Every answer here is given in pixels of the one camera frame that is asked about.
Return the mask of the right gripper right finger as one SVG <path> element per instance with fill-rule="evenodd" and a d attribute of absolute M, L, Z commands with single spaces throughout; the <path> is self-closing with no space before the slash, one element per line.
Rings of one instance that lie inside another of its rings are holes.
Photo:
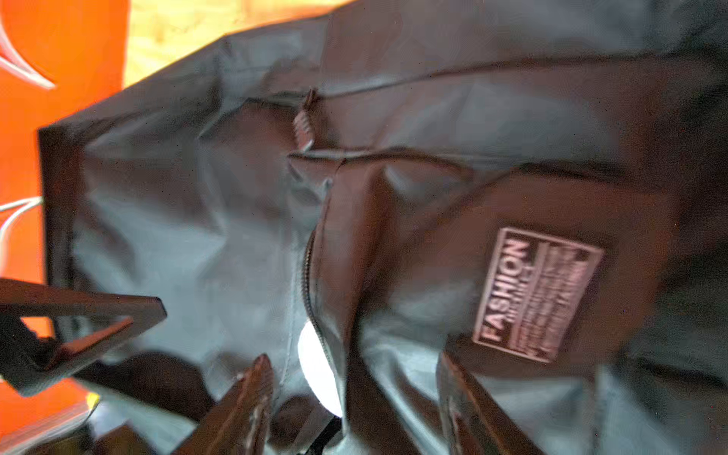
<path fill-rule="evenodd" d="M 542 453 L 457 358 L 443 352 L 438 359 L 436 379 L 449 453 Z"/>

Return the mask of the black student backpack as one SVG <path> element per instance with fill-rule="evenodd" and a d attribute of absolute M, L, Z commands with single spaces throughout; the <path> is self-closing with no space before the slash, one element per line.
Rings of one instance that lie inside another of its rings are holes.
<path fill-rule="evenodd" d="M 358 1 L 39 133 L 82 371 L 173 452 L 258 356 L 267 454 L 727 451 L 727 5 Z"/>

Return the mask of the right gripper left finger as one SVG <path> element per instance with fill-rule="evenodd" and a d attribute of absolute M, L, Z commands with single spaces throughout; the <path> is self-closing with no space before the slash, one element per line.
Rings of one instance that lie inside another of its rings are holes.
<path fill-rule="evenodd" d="M 176 454 L 262 454 L 265 450 L 274 372 L 268 356 L 255 358 L 242 378 L 204 417 Z"/>

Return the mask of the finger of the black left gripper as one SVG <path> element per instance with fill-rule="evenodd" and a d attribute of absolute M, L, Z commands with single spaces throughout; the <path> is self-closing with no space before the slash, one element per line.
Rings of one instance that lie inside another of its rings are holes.
<path fill-rule="evenodd" d="M 161 299 L 1 281 L 1 378 L 24 397 L 72 377 L 167 317 Z"/>

